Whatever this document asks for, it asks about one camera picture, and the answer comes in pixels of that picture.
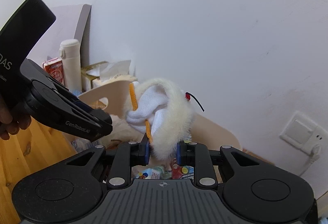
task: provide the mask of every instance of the wooden floor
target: wooden floor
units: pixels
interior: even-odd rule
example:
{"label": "wooden floor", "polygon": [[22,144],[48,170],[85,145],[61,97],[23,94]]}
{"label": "wooden floor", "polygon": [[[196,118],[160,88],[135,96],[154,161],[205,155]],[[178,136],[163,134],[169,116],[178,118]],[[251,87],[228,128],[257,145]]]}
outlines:
{"label": "wooden floor", "polygon": [[34,119],[29,129],[7,141],[0,139],[0,224],[20,222],[11,201],[18,181],[75,154],[61,132]]}

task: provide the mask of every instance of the finger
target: finger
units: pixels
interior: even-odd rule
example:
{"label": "finger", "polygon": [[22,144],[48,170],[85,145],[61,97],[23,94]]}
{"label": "finger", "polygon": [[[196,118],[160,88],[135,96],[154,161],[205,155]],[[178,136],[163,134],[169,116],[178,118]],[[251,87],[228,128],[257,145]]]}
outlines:
{"label": "finger", "polygon": [[31,125],[31,116],[23,115],[18,118],[19,128],[26,130]]}
{"label": "finger", "polygon": [[9,134],[7,131],[4,131],[1,135],[0,135],[0,138],[3,139],[3,140],[9,140]]}
{"label": "finger", "polygon": [[0,96],[0,121],[2,123],[9,124],[12,120],[13,117],[11,116],[2,96]]}
{"label": "finger", "polygon": [[10,133],[11,135],[16,135],[19,132],[19,126],[17,121],[12,121],[7,125],[6,128],[7,132]]}

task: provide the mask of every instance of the white thermos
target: white thermos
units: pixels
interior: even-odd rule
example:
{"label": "white thermos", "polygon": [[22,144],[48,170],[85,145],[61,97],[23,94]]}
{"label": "white thermos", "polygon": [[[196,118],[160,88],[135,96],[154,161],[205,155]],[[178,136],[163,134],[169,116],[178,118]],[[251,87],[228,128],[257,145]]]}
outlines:
{"label": "white thermos", "polygon": [[80,46],[77,39],[68,39],[61,42],[59,48],[65,86],[74,94],[82,92]]}

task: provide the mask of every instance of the white power cord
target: white power cord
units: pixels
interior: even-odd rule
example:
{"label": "white power cord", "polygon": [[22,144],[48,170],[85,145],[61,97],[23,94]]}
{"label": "white power cord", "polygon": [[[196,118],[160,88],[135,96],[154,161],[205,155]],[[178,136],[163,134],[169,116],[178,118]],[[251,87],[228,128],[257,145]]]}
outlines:
{"label": "white power cord", "polygon": [[309,167],[320,158],[320,153],[321,153],[321,145],[315,145],[311,150],[311,155],[308,163],[305,166],[305,169],[303,169],[303,171],[299,174],[299,176],[302,176],[304,172],[306,172],[309,169]]}

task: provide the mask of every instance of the wall outlet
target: wall outlet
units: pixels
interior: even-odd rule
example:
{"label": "wall outlet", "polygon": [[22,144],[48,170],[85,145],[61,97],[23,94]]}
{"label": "wall outlet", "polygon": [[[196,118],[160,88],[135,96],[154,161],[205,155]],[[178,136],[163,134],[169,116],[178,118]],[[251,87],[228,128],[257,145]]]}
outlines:
{"label": "wall outlet", "polygon": [[307,155],[316,145],[322,150],[328,145],[328,132],[301,112],[294,114],[280,138]]}

